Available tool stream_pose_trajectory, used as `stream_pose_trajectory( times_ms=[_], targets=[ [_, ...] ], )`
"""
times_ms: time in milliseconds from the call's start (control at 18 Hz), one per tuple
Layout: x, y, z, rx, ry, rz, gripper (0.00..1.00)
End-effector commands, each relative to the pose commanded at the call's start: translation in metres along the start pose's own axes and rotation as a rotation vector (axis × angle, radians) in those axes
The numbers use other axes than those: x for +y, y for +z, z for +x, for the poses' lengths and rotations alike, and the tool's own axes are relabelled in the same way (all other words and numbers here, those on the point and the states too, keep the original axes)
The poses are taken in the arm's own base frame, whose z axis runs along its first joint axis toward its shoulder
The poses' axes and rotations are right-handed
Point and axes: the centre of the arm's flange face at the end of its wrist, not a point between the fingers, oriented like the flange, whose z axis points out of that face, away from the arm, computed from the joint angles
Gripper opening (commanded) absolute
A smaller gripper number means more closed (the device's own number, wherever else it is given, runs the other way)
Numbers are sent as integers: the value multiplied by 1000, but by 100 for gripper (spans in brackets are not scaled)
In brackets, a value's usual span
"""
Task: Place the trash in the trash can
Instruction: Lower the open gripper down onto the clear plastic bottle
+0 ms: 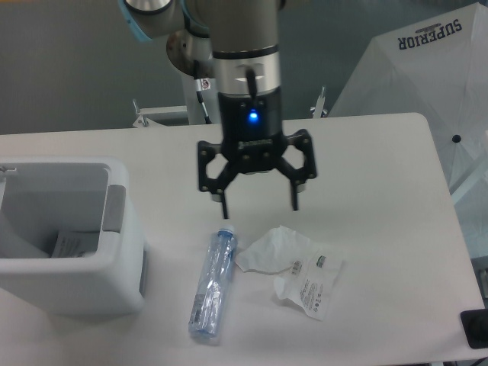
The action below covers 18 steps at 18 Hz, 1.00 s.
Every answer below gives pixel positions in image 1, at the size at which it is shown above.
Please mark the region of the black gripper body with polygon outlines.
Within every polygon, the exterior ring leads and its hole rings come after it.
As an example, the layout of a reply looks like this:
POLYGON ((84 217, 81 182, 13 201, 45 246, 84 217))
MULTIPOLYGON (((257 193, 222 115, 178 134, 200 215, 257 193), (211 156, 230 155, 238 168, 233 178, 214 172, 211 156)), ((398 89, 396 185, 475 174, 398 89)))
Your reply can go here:
POLYGON ((218 94, 223 141, 220 153, 227 160, 221 175, 277 169, 291 175, 282 157, 287 148, 281 118, 281 89, 258 95, 218 94))

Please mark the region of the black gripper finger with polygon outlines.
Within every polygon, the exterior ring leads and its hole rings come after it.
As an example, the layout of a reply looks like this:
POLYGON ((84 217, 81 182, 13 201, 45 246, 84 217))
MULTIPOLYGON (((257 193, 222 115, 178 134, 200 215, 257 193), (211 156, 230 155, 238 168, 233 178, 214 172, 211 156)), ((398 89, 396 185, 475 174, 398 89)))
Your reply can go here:
POLYGON ((230 218, 226 190, 236 177, 235 167, 221 153, 220 144, 201 140, 197 143, 197 186, 221 205, 223 219, 230 218))
POLYGON ((285 138, 287 146, 293 146, 297 151, 300 151, 303 158, 303 164, 299 168, 294 168, 284 157, 280 158, 280 173, 290 182, 291 206, 294 211, 297 211, 299 210, 298 194, 309 179, 317 177, 313 139, 305 129, 300 129, 285 138))

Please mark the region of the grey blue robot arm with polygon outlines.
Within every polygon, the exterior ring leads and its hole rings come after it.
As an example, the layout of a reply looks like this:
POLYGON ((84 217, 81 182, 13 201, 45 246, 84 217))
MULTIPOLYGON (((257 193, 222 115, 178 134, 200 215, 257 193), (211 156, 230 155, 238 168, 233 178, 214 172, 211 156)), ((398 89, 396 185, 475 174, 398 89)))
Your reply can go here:
POLYGON ((290 181, 291 205, 317 176, 313 140, 307 130, 283 132, 278 13, 288 1, 121 1, 120 10, 143 41, 183 33, 207 40, 197 56, 186 44, 191 72, 202 78, 205 63, 217 82, 221 143, 197 144, 198 187, 221 203, 239 174, 274 169, 290 181))

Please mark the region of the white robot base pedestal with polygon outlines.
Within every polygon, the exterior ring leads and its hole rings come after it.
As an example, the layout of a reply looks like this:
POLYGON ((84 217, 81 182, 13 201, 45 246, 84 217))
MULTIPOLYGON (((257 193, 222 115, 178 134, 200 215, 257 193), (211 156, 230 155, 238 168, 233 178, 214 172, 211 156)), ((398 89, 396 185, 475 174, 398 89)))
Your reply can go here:
POLYGON ((220 124, 210 40, 179 30, 169 35, 166 53, 181 77, 189 123, 220 124))

